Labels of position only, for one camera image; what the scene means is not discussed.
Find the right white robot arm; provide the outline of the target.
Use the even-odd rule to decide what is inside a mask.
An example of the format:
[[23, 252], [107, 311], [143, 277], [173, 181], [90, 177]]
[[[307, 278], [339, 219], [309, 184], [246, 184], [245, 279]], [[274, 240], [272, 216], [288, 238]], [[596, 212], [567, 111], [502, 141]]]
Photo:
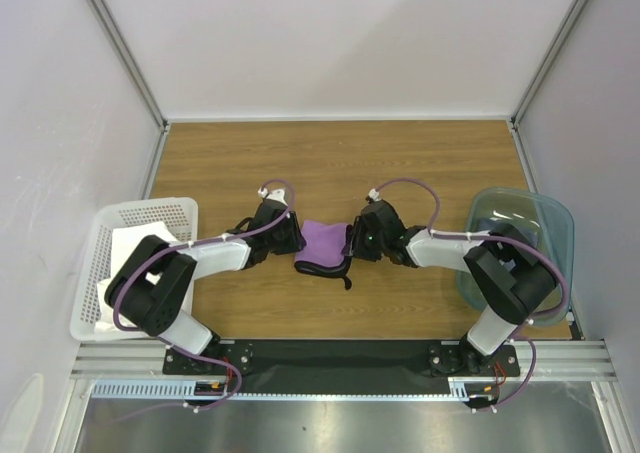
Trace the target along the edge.
[[486, 306], [459, 343], [461, 369], [484, 374], [496, 352], [523, 325], [562, 312], [570, 285], [561, 270], [505, 223], [483, 232], [407, 227], [394, 207], [371, 200], [347, 228], [344, 253], [370, 262], [388, 258], [410, 268], [440, 267], [471, 275]]

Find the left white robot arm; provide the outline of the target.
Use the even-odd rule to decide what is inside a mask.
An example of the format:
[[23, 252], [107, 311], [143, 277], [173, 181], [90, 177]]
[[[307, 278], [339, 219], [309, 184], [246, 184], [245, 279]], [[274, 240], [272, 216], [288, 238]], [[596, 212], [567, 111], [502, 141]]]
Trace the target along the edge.
[[302, 237], [296, 213], [284, 201], [262, 200], [254, 216], [218, 237], [192, 245], [171, 245], [157, 235], [140, 240], [104, 293], [115, 326], [141, 331], [185, 354], [199, 373], [214, 370], [219, 336], [182, 309], [192, 283], [219, 273], [243, 271], [268, 255], [301, 251]]

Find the purple towel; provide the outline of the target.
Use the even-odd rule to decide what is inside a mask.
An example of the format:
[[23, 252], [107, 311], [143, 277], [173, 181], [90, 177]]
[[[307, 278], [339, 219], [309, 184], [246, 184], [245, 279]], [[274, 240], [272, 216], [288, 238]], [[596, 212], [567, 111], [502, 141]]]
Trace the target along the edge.
[[349, 291], [352, 281], [350, 243], [353, 227], [347, 223], [324, 224], [306, 220], [302, 226], [304, 248], [295, 254], [294, 268], [298, 273], [325, 279], [342, 280]]

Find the dark blue towel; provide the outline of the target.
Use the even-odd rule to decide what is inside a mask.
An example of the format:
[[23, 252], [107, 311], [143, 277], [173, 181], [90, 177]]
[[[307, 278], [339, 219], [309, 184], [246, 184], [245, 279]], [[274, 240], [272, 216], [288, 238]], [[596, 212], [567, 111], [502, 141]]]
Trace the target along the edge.
[[538, 230], [536, 228], [530, 228], [526, 225], [516, 224], [513, 221], [503, 218], [480, 218], [476, 221], [477, 231], [493, 231], [501, 225], [507, 225], [513, 227], [519, 231], [519, 233], [527, 239], [532, 245], [537, 245], [539, 241]]

